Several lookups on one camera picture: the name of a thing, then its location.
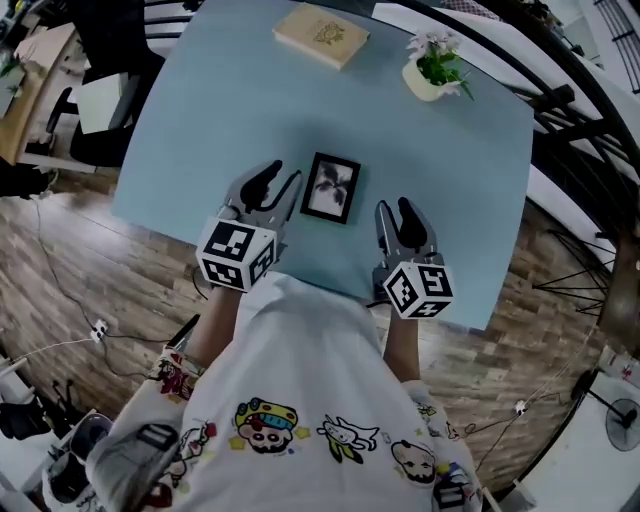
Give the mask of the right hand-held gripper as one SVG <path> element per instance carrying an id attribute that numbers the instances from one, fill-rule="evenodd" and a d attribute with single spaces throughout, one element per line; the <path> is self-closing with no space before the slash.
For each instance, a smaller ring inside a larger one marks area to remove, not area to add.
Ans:
<path id="1" fill-rule="evenodd" d="M 375 209 L 378 244 L 384 256 L 440 256 L 435 230 L 422 211 L 406 197 L 398 199 L 398 208 L 399 231 L 386 201 L 379 201 Z M 372 279 L 374 300 L 388 300 L 401 319 L 434 318 L 454 301 L 452 275 L 445 265 L 381 263 L 374 268 Z"/>

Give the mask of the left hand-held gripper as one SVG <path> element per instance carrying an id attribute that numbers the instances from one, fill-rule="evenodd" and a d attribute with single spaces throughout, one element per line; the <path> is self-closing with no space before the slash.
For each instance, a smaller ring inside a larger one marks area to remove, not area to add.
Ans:
<path id="1" fill-rule="evenodd" d="M 279 260 L 284 226 L 303 182 L 302 172 L 294 172 L 262 206 L 282 165 L 276 159 L 244 172 L 231 183 L 218 215 L 207 219 L 196 257 L 209 283 L 248 292 Z"/>

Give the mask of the black framed photo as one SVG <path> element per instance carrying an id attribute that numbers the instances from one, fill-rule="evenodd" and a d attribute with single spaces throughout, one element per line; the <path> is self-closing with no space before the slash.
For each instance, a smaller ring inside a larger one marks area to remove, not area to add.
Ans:
<path id="1" fill-rule="evenodd" d="M 317 152 L 300 213 L 346 225 L 360 170 L 360 163 Z"/>

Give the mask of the person's left forearm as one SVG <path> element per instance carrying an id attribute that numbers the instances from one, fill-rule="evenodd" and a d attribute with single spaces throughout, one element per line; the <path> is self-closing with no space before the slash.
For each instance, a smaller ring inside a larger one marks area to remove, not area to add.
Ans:
<path id="1" fill-rule="evenodd" d="M 242 296 L 224 287 L 211 291 L 187 344 L 185 354 L 190 360 L 208 368 L 231 343 Z"/>

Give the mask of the person's right forearm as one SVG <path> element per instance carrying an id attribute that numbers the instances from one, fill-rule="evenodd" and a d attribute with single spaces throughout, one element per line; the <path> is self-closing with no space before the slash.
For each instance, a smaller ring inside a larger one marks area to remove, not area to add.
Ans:
<path id="1" fill-rule="evenodd" d="M 400 382 L 421 379 L 418 333 L 417 320 L 391 313 L 383 359 Z"/>

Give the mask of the person's white cartoon-print shirt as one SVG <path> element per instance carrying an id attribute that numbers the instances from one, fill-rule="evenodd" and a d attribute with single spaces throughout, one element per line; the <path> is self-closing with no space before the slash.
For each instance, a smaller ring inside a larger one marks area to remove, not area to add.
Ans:
<path id="1" fill-rule="evenodd" d="M 204 368 L 165 348 L 90 453 L 106 512 L 481 512 L 468 447 L 360 303 L 271 273 Z"/>

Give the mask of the potted plant in cream pot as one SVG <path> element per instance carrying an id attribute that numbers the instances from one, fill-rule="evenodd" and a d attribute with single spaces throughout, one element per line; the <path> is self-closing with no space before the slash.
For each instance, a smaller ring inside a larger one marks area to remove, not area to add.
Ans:
<path id="1" fill-rule="evenodd" d="M 418 32 L 409 39 L 409 57 L 402 68 L 402 78 L 418 99 L 433 102 L 464 92 L 474 100 L 466 80 L 468 73 L 456 65 L 461 60 L 459 46 L 459 37 L 449 30 Z"/>

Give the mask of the black office chair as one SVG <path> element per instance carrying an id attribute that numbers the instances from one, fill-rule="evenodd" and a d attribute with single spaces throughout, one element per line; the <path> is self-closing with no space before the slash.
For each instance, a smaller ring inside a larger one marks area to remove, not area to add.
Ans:
<path id="1" fill-rule="evenodd" d="M 68 12 L 78 32 L 89 68 L 84 86 L 124 74 L 127 83 L 105 130 L 90 133 L 77 125 L 69 153 L 81 163 L 119 168 L 144 104 L 165 59 L 148 46 L 145 0 L 69 0 Z"/>

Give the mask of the black metal railing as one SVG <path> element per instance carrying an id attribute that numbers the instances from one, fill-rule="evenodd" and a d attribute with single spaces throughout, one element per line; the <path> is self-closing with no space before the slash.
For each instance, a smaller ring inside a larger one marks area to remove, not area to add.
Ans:
<path id="1" fill-rule="evenodd" d="M 476 16 L 428 0 L 390 0 L 373 15 L 410 33 L 450 29 L 463 56 L 534 111 L 534 153 L 590 214 L 601 237 L 640 245 L 640 101 L 570 50 L 522 0 L 475 0 Z"/>

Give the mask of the wooden table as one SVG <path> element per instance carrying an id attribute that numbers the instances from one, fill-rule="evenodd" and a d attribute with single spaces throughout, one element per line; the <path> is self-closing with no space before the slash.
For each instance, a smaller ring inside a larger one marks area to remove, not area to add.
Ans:
<path id="1" fill-rule="evenodd" d="M 12 101 L 0 119 L 0 158 L 8 164 L 27 164 L 46 168 L 93 173 L 95 168 L 70 157 L 59 158 L 27 151 L 29 136 L 43 102 L 53 93 L 54 79 L 62 74 L 64 58 L 77 41 L 77 31 L 67 23 L 32 35 L 19 43 L 14 55 L 26 64 L 22 94 Z"/>

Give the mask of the small green potted plant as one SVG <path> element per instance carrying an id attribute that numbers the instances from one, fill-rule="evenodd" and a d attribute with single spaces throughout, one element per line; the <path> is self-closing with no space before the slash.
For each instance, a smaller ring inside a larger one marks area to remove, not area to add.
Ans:
<path id="1" fill-rule="evenodd" d="M 0 92 L 19 95 L 25 71 L 21 61 L 11 52 L 0 55 Z"/>

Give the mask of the white round case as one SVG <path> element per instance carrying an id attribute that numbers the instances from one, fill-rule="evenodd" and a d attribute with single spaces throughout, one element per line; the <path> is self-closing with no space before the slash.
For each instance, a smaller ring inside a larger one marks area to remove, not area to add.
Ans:
<path id="1" fill-rule="evenodd" d="M 69 443 L 70 452 L 85 463 L 88 455 L 99 441 L 105 438 L 112 427 L 112 421 L 97 412 L 88 413 L 76 426 Z"/>

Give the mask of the black floor fan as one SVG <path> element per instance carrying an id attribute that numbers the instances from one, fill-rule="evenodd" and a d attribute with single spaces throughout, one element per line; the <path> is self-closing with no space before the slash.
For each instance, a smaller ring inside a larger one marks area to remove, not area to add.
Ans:
<path id="1" fill-rule="evenodd" d="M 640 445 L 640 404 L 630 398 L 608 400 L 591 389 L 596 372 L 585 371 L 571 391 L 573 401 L 590 396 L 606 409 L 605 430 L 610 444 L 620 452 L 629 452 Z"/>

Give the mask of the black round case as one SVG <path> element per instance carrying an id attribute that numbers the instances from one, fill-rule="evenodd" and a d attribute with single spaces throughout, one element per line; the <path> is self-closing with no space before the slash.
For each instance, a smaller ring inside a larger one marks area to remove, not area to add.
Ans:
<path id="1" fill-rule="evenodd" d="M 70 452 L 64 452 L 42 472 L 42 494 L 50 510 L 73 503 L 88 485 L 85 466 Z"/>

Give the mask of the white side table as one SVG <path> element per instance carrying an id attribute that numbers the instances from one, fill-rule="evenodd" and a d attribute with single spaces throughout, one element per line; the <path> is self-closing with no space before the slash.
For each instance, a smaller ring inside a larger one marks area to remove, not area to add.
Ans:
<path id="1" fill-rule="evenodd" d="M 76 501 L 56 510 L 43 498 L 42 472 L 70 452 L 78 423 L 61 438 L 49 431 L 19 441 L 0 433 L 0 512 L 106 512 L 89 482 Z"/>

